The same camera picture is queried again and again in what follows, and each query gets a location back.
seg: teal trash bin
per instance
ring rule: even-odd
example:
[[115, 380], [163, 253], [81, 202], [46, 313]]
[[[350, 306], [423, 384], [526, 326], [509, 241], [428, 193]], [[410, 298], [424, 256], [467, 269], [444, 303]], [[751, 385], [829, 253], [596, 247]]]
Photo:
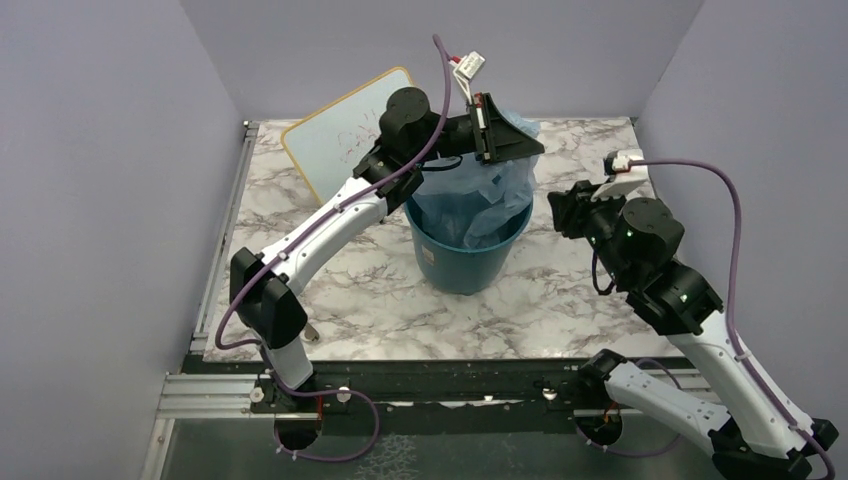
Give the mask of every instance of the teal trash bin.
[[530, 221], [533, 202], [512, 217], [503, 227], [503, 242], [488, 248], [466, 250], [454, 248], [430, 238], [421, 229], [421, 208], [415, 200], [404, 204], [412, 226], [412, 244], [421, 272], [434, 287], [447, 293], [472, 295], [483, 290], [501, 271], [513, 242]]

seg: whiteboard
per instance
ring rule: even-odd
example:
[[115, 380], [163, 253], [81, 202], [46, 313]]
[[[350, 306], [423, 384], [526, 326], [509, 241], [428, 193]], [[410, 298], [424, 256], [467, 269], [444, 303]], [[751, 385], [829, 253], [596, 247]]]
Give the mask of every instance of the whiteboard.
[[283, 131], [283, 148], [322, 205], [374, 146], [389, 96], [411, 85], [395, 67]]

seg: trash bag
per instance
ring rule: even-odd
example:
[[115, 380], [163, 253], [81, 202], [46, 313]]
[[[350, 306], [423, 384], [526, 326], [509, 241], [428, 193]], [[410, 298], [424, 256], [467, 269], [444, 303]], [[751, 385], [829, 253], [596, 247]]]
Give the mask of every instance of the trash bag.
[[[535, 138], [539, 123], [501, 110], [504, 118]], [[427, 168], [445, 167], [456, 158], [427, 162]], [[447, 171], [425, 171], [424, 183], [412, 195], [421, 207], [421, 230], [444, 245], [476, 250], [507, 240], [514, 231], [509, 220], [533, 199], [538, 156], [483, 165], [474, 153], [463, 155], [458, 167]]]

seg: lavender wall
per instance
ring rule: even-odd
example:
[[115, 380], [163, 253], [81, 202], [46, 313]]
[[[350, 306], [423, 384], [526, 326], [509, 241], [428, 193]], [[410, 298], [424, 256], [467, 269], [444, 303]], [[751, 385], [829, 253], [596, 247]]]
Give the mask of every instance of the lavender wall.
[[[738, 319], [769, 371], [848, 432], [848, 3], [706, 0], [637, 125], [653, 157], [713, 162], [744, 214]], [[684, 253], [727, 287], [732, 213], [721, 182], [656, 167], [687, 227]], [[843, 472], [848, 441], [835, 446]]]
[[137, 478], [242, 131], [175, 0], [0, 2], [0, 477]]
[[297, 118], [396, 65], [442, 89], [439, 33], [526, 115], [637, 115], [701, 0], [181, 0], [247, 117]]

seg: white marble table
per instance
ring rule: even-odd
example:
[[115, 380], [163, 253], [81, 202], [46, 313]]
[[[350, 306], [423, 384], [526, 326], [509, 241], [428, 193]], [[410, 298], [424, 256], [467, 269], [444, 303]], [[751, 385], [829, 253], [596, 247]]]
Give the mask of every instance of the white marble table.
[[[280, 146], [286, 121], [263, 122], [251, 160], [230, 252], [256, 252], [285, 236], [318, 207]], [[357, 237], [320, 271], [300, 298], [321, 339], [307, 343], [315, 360], [429, 360], [588, 357], [601, 348], [627, 356], [679, 355], [624, 303], [599, 297], [591, 283], [591, 249], [552, 228], [546, 194], [581, 179], [603, 179], [601, 159], [637, 147], [626, 118], [548, 120], [539, 140], [535, 208], [493, 285], [473, 296], [449, 295], [424, 280], [402, 209]], [[651, 194], [650, 187], [641, 192]], [[224, 274], [210, 332], [227, 306]], [[601, 283], [609, 279], [604, 275]], [[235, 317], [228, 342], [250, 332]], [[258, 360], [252, 346], [206, 361]]]

